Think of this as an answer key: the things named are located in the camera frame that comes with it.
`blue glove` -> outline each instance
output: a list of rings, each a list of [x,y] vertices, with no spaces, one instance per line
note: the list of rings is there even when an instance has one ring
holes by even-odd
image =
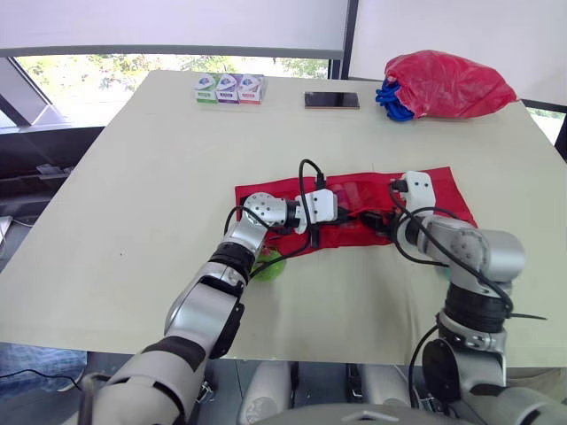
[[[401,104],[396,96],[396,91],[400,89],[401,85],[395,81],[388,83],[386,80],[382,83],[382,88],[376,90],[378,96],[376,101],[380,103],[387,110],[388,118],[394,121],[409,121],[414,118],[414,113]]]

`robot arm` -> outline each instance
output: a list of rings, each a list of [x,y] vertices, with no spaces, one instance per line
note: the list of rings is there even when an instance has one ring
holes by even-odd
[[[434,202],[427,174],[409,172],[402,179],[405,182],[394,185],[405,190],[402,197],[406,205],[420,208],[428,200]],[[417,214],[416,220],[404,228],[403,236],[422,254],[448,265],[450,270],[451,283],[437,319],[439,339],[423,350],[423,374],[431,394],[473,423],[567,423],[565,406],[534,390],[506,387],[503,323],[510,311],[501,293],[509,295],[512,280],[524,269],[522,244],[509,233],[474,228],[465,221],[432,212]],[[459,263],[493,285],[487,286]]]
[[[306,230],[311,223],[335,220],[337,198],[327,189],[300,199],[267,193],[248,197],[245,207],[270,227]],[[94,405],[79,412],[83,424],[183,424],[203,382],[205,364],[226,354],[245,307],[240,303],[268,230],[250,213],[234,223],[213,256],[172,304],[165,337],[129,360],[98,392]],[[71,418],[70,423],[77,423]]]

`black wire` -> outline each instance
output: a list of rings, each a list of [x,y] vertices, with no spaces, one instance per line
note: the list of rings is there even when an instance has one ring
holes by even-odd
[[[252,211],[250,208],[246,208],[245,206],[242,205],[237,205],[234,208],[232,208],[229,212],[229,216],[227,217],[227,220],[224,222],[224,235],[227,234],[227,232],[229,231],[229,225],[230,225],[230,219],[232,219],[232,216],[234,215],[234,213],[236,211],[244,211],[246,213],[249,213],[250,215],[253,216],[253,218],[255,220],[257,220],[263,227],[265,227],[267,230],[274,230],[274,228],[272,228],[269,224],[267,224],[266,221],[264,221],[263,219],[261,219],[260,217],[258,217],[258,215]]]
[[[306,194],[305,194],[305,184],[303,182],[303,166],[305,164],[309,164],[310,166],[312,166],[313,169],[317,172],[317,174],[322,174],[322,171],[321,171],[321,168],[319,168],[317,166],[317,164],[315,162],[313,162],[311,159],[302,159],[301,162],[299,163],[299,194],[301,196],[301,204],[303,204],[303,209],[305,210],[306,241],[303,244],[303,246],[301,246],[297,250],[289,252],[289,253],[284,254],[284,255],[276,258],[276,259],[272,259],[270,261],[263,263],[261,266],[259,266],[253,272],[250,273],[250,279],[252,279],[258,273],[266,270],[268,267],[273,266],[275,263],[278,263],[278,262],[280,262],[284,259],[288,259],[288,258],[291,258],[291,257],[294,257],[294,256],[300,254],[301,252],[306,250],[309,247],[309,245],[311,244],[311,217],[309,215],[309,208],[307,207],[307,197],[306,197]]]
[[[36,375],[40,375],[40,376],[43,376],[44,378],[50,378],[50,379],[51,379],[51,378],[52,378],[52,379],[58,379],[58,378],[61,378],[61,379],[68,379],[69,381],[71,381],[71,382],[73,383],[74,387],[75,387],[77,390],[82,391],[82,388],[81,388],[81,387],[79,386],[79,384],[75,381],[75,379],[73,379],[71,376],[67,376],[67,375],[47,375],[47,374],[43,374],[43,373],[41,373],[41,372],[39,372],[39,371],[37,371],[37,370],[35,370],[35,369],[22,369],[22,370],[19,370],[18,372],[14,372],[14,373],[12,373],[12,374],[1,375],[1,376],[0,376],[0,379],[9,378],[9,377],[11,377],[11,376],[23,374],[24,372],[33,372],[33,373],[36,374]]]
[[[398,208],[400,208],[406,215],[409,216],[409,219],[412,220],[419,228],[420,230],[423,232],[424,235],[427,236],[427,238],[430,240],[431,243],[433,243],[443,254],[445,254],[449,259],[451,259],[451,261],[453,261],[457,266],[463,268],[464,270],[466,270],[467,272],[469,272],[470,274],[472,274],[473,276],[475,276],[477,279],[479,279],[484,285],[486,285],[487,287],[489,287],[491,290],[493,290],[494,292],[496,292],[496,294],[498,294],[498,296],[500,298],[502,298],[502,301],[504,302],[505,308],[507,310],[507,314],[506,317],[510,317],[510,315],[512,314],[512,310],[514,310],[514,303],[512,302],[512,299],[510,298],[510,296],[500,287],[500,285],[496,282],[491,281],[490,279],[488,279],[487,277],[485,277],[482,273],[478,272],[477,270],[475,270],[474,268],[470,267],[468,264],[464,263],[463,261],[461,261],[460,259],[458,259],[455,255],[453,255],[447,248],[445,248],[443,246],[442,243],[440,243],[435,236],[433,236],[430,231],[419,221],[416,219],[415,215],[409,211],[400,201],[399,199],[395,196],[394,194],[394,189],[392,184],[390,184],[388,186],[388,192],[390,193],[390,198],[392,199],[392,201],[396,204],[396,206],[398,206]]]
[[[425,341],[427,341],[427,338],[429,338],[431,334],[437,330],[437,328],[438,328],[437,325],[433,326],[433,328],[429,329],[427,333],[424,336],[422,336],[422,339],[420,339],[419,343],[417,343],[416,349],[414,350],[414,353],[411,356],[411,361],[409,362],[408,392],[409,392],[409,402],[411,403],[411,407],[413,409],[419,407],[419,402],[414,393],[414,367],[416,366],[417,354],[419,354],[420,350],[422,349],[422,345],[425,343]]]
[[[423,208],[418,208],[417,210],[412,211],[412,213],[418,214],[418,213],[422,213],[423,211],[437,211],[439,213],[445,213],[447,215],[450,215],[451,217],[453,217],[454,219],[459,220],[459,217],[452,211],[446,210],[445,208],[439,208],[438,206],[425,206]],[[447,264],[443,264],[439,261],[431,261],[428,259],[417,259],[416,257],[412,257],[411,255],[409,255],[401,246],[400,244],[400,240],[398,239],[398,230],[400,229],[400,226],[403,224],[404,221],[409,220],[409,216],[405,215],[405,216],[400,216],[393,227],[392,230],[392,235],[391,235],[391,239],[393,244],[396,246],[396,248],[398,249],[398,252],[405,257],[406,259],[413,261],[414,263],[417,264],[428,264],[431,266],[439,266],[439,267],[449,267],[449,265]]]

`red plastic bag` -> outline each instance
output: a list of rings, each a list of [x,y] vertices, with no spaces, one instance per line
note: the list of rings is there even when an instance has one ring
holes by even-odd
[[[446,208],[457,214],[461,220],[466,220],[476,226],[469,207],[464,202],[454,182],[449,167],[435,168],[425,171],[433,182],[436,206]],[[358,173],[345,175],[332,175],[327,177],[327,189],[337,195],[338,206],[346,208],[351,212],[375,211],[387,213],[392,210],[394,204],[388,193],[388,184],[392,179],[399,179],[402,173]],[[315,178],[305,177],[305,190],[315,190]],[[246,198],[252,193],[267,192],[274,197],[285,197],[293,199],[299,195],[298,178],[280,180],[248,186],[236,186],[237,205],[243,205]],[[385,236],[377,235],[371,228],[364,226],[360,220],[353,220],[338,226],[321,226],[320,247],[338,248],[339,246],[368,246],[387,245],[391,243]],[[305,243],[305,235],[292,232],[290,235],[280,236],[269,232],[266,237],[265,246],[276,248],[285,254],[297,250]],[[303,251],[300,255],[312,252],[311,248]]]
[[[416,118],[472,118],[496,112],[517,100],[514,90],[489,66],[441,51],[421,50],[391,59],[388,82]]]

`tree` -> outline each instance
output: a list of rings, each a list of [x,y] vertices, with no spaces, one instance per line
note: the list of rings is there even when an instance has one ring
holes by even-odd
[[[280,58],[283,68],[294,77],[327,78],[329,61],[325,59]]]
[[[187,56],[182,59],[182,71],[200,73],[236,73],[237,68],[230,56]]]

